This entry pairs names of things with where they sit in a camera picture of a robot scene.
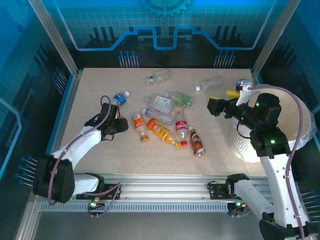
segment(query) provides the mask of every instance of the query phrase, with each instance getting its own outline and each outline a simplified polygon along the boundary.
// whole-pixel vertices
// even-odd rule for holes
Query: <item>white bin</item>
[[[253,107],[256,103],[258,95],[262,93],[270,93],[276,95],[280,100],[281,105],[281,113],[278,118],[278,125],[281,131],[284,132],[286,135],[289,147],[292,150],[293,146],[296,142],[296,137],[298,134],[299,128],[299,110],[296,102],[294,99],[284,91],[278,89],[261,89],[256,91],[256,93],[251,97],[249,101],[249,106]],[[299,99],[300,104],[302,106],[303,112],[303,127],[302,127],[302,134],[300,138],[299,145],[297,149],[302,148],[311,138],[313,135],[313,125],[312,119],[313,116],[309,112],[306,105]],[[237,132],[237,124],[238,120],[232,118],[232,126],[228,133],[228,146],[230,147],[233,154],[235,154],[238,158],[249,162],[249,163],[257,163],[260,162],[260,158],[257,157],[257,153],[252,147],[250,143],[250,139],[245,139],[241,137]],[[249,137],[250,130],[244,126],[240,125],[238,128],[239,132],[246,137]]]

